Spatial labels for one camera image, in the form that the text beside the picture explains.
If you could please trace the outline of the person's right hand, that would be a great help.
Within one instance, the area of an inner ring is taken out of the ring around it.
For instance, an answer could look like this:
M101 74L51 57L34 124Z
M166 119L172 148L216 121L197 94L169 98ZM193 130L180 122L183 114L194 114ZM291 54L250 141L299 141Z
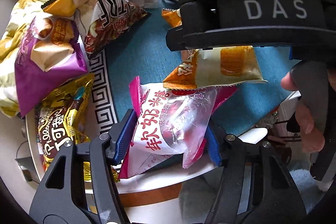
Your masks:
M327 74L329 77L329 83L335 90L335 69L328 69ZM292 81L289 72L282 78L281 86L289 91L298 90ZM295 110L295 118L300 126L303 152L314 153L321 151L325 145L325 138L323 133L315 127L313 116L304 103L298 103Z

